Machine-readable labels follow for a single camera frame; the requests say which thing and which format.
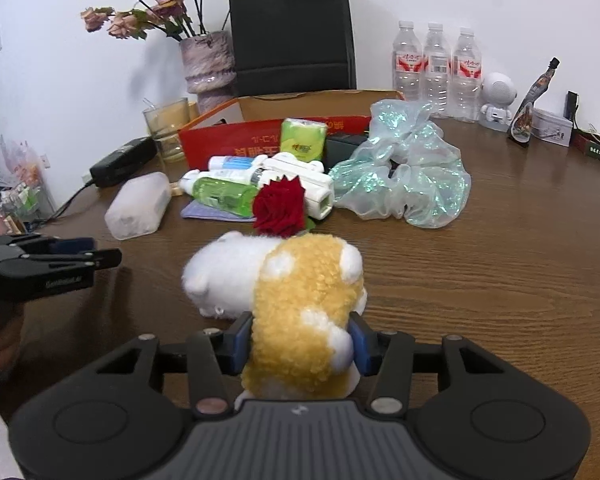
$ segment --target stuffed toy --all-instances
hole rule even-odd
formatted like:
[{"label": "stuffed toy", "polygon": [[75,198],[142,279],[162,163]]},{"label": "stuffed toy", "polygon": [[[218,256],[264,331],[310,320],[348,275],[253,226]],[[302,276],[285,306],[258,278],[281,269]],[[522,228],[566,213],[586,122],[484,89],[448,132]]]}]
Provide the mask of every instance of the stuffed toy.
[{"label": "stuffed toy", "polygon": [[362,314],[366,291],[362,256],[344,240],[229,232],[192,257],[182,285],[202,316],[253,313],[236,407],[247,398],[342,398],[358,384],[347,321]]}]

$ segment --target glass cup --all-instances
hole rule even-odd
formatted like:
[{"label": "glass cup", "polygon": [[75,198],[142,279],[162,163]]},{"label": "glass cup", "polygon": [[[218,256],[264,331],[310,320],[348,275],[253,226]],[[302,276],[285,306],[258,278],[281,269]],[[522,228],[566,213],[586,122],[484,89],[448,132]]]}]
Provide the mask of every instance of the glass cup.
[{"label": "glass cup", "polygon": [[184,97],[168,105],[147,108],[142,113],[162,161],[175,162],[183,159],[184,152],[178,131],[191,120],[189,99]]}]

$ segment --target frosted plastic box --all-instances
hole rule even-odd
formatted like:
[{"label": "frosted plastic box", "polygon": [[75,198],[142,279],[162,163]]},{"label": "frosted plastic box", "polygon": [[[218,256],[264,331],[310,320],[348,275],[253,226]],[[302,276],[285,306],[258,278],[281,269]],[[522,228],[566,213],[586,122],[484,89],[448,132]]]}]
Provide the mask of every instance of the frosted plastic box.
[{"label": "frosted plastic box", "polygon": [[156,172],[129,180],[107,209],[104,221],[116,240],[155,233],[171,200],[169,179]]},{"label": "frosted plastic box", "polygon": [[570,120],[540,108],[534,108],[531,132],[535,137],[561,146],[568,146],[572,129],[573,123]]}]

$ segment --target purple cloth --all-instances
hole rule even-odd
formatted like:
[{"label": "purple cloth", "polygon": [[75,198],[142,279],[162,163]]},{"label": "purple cloth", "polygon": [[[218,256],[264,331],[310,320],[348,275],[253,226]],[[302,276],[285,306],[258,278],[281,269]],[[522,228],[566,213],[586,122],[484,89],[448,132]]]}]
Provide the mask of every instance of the purple cloth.
[{"label": "purple cloth", "polygon": [[244,216],[235,215],[201,204],[197,200],[192,200],[181,212],[183,218],[199,218],[201,220],[221,220],[224,222],[253,222],[255,218],[245,218]]}]

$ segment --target iridescent plastic bag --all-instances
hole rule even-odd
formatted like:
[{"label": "iridescent plastic bag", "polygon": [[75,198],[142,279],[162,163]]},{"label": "iridescent plastic bag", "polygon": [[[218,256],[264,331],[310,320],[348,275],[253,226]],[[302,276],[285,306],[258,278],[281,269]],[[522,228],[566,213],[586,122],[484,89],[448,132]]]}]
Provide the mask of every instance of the iridescent plastic bag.
[{"label": "iridescent plastic bag", "polygon": [[[363,220],[395,216],[424,228],[445,226],[460,214],[471,176],[460,150],[428,120],[430,111],[423,101],[384,99],[371,106],[369,139],[329,172],[336,207]],[[392,161],[399,164],[393,173]]]}]

